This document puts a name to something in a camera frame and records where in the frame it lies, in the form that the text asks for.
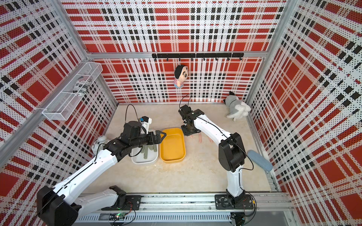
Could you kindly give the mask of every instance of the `white plastic bowl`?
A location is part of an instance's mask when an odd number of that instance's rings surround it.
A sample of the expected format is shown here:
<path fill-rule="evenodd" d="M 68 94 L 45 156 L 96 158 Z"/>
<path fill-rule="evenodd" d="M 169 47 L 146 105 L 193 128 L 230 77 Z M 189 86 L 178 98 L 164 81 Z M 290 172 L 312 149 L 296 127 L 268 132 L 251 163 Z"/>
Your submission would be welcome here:
<path fill-rule="evenodd" d="M 134 156 L 135 154 L 137 154 L 141 148 L 134 148 L 132 149 L 131 152 L 131 160 L 134 164 L 137 165 L 142 165 L 142 166 L 149 166 L 152 165 L 154 163 L 157 162 L 158 160 L 158 152 L 159 152 L 159 144 L 156 145 L 157 146 L 157 151 L 154 152 L 153 150 L 148 149 L 148 153 L 147 153 L 147 159 L 144 159 L 144 153 L 139 153 L 138 155 Z"/>

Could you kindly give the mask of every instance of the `blue foam pad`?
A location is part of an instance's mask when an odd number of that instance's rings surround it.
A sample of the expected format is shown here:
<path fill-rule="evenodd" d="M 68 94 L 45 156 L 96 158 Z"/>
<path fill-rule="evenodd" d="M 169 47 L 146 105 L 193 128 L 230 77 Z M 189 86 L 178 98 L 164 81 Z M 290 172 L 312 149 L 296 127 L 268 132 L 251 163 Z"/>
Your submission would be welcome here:
<path fill-rule="evenodd" d="M 273 165 L 268 160 L 264 159 L 263 156 L 256 153 L 255 151 L 249 150 L 247 154 L 253 162 L 258 164 L 258 166 L 263 168 L 265 171 L 269 172 L 273 169 Z"/>

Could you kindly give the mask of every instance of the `yellow tray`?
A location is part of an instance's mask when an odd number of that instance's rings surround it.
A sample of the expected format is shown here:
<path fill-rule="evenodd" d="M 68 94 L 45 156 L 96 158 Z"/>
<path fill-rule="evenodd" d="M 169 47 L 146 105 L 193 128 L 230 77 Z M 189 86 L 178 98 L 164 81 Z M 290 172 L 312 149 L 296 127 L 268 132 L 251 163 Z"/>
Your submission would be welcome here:
<path fill-rule="evenodd" d="M 160 156 L 166 163 L 181 162 L 186 155 L 184 134 L 180 128 L 163 130 L 167 134 L 160 144 Z"/>

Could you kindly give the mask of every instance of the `wall-mounted basket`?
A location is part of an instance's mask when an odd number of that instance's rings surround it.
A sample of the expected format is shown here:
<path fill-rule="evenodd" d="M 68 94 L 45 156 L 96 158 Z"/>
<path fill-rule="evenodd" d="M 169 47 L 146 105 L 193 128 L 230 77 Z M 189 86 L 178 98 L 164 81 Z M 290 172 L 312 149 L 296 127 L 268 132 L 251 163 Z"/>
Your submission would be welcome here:
<path fill-rule="evenodd" d="M 68 120 L 84 95 L 89 93 L 89 87 L 102 71 L 100 63 L 85 63 L 74 78 L 43 110 L 43 115 L 49 120 Z"/>

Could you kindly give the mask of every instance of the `gray plush toy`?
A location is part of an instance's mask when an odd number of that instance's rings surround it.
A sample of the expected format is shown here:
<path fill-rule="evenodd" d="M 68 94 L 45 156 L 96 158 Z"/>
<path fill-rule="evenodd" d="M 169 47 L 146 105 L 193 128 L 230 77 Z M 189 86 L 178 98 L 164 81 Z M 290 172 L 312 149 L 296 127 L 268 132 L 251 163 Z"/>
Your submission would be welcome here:
<path fill-rule="evenodd" d="M 230 114 L 227 118 L 234 118 L 234 121 L 246 117 L 249 114 L 251 108 L 244 101 L 239 100 L 235 93 L 229 91 L 229 96 L 224 100 L 226 106 L 229 107 Z"/>

